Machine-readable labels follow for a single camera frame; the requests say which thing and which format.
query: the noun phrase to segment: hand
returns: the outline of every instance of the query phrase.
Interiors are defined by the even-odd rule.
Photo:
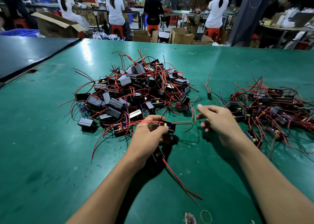
[[[218,133],[222,145],[232,151],[237,151],[243,146],[243,142],[238,142],[238,140],[246,136],[229,109],[218,106],[203,106],[201,104],[198,104],[197,109],[201,112],[196,116],[197,119],[207,118],[201,123],[201,127],[205,128],[205,132],[208,132],[210,128],[213,129]]]
[[[165,120],[162,116],[149,115],[136,127],[125,155],[135,161],[138,170],[144,167],[146,160],[155,151],[159,142],[169,143],[169,140],[172,140],[172,137],[166,134],[169,127],[157,127],[156,124],[154,125],[151,124],[152,122],[147,122],[158,122],[160,119]]]

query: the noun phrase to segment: green tabletop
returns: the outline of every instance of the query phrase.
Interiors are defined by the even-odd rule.
[[[72,68],[98,79],[109,74],[111,64],[121,64],[118,54],[112,52],[122,50],[135,59],[139,58],[137,50],[159,60],[164,55],[166,62],[197,86],[200,92],[192,91],[188,96],[202,99],[202,104],[219,104],[215,99],[207,100],[201,86],[208,74],[212,90],[222,88],[225,99],[235,91],[234,81],[245,87],[252,84],[251,76],[264,76],[269,86],[297,87],[314,82],[312,51],[85,39],[39,65],[37,72],[24,74],[0,89],[1,223],[65,222],[124,155],[129,141],[108,138],[97,148],[91,163],[101,129],[83,134],[77,125],[79,111],[72,120],[69,104],[58,108],[87,82]],[[311,91],[311,86],[300,88],[304,98],[312,97]],[[190,120],[190,116],[168,117],[173,122]],[[213,223],[262,223],[234,157],[219,146],[214,135],[204,137],[199,122],[187,132],[182,128],[178,126],[175,132],[179,141],[172,147],[168,163],[204,201],[199,200],[200,206],[195,204],[162,166],[152,164],[133,180],[118,223],[124,219],[132,224],[183,223],[183,212],[193,213],[202,223],[202,210],[212,214]],[[306,133],[292,132],[289,140],[314,151]],[[282,144],[276,146],[273,156],[279,170],[312,201],[313,161],[313,155],[302,155]]]

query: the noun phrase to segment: workbench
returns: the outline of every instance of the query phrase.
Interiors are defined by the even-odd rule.
[[[183,71],[200,92],[190,91],[191,100],[218,105],[207,99],[201,82],[210,74],[211,89],[222,89],[225,100],[240,87],[253,83],[251,76],[265,77],[271,87],[297,87],[314,83],[312,51],[263,50],[239,47],[176,45],[84,39],[38,65],[0,89],[1,152],[0,222],[64,223],[92,194],[125,154],[130,140],[101,139],[93,161],[93,147],[101,134],[83,134],[69,114],[73,91],[88,82],[73,68],[94,79],[109,75],[111,64],[121,65],[114,51],[134,59],[142,55],[158,58]],[[313,97],[311,86],[299,89],[302,97]],[[190,120],[191,115],[171,122]],[[183,223],[191,212],[202,223],[200,213],[208,210],[213,223],[261,224],[257,203],[234,156],[218,142],[215,134],[203,134],[200,122],[186,130],[177,126],[177,144],[165,146],[167,161],[176,175],[204,201],[200,206],[180,188],[161,164],[150,163],[133,179],[117,223]],[[313,140],[304,132],[290,132],[292,145],[313,152]],[[310,200],[314,201],[314,156],[276,143],[275,166]],[[205,221],[209,216],[204,214]]]

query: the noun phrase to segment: yellow rubber band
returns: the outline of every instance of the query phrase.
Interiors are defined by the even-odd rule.
[[[202,217],[203,212],[207,212],[207,213],[210,215],[210,222],[204,222],[203,217]],[[201,219],[202,219],[202,222],[203,222],[204,224],[212,224],[212,222],[213,222],[212,215],[211,215],[210,212],[207,211],[207,210],[201,211]]]

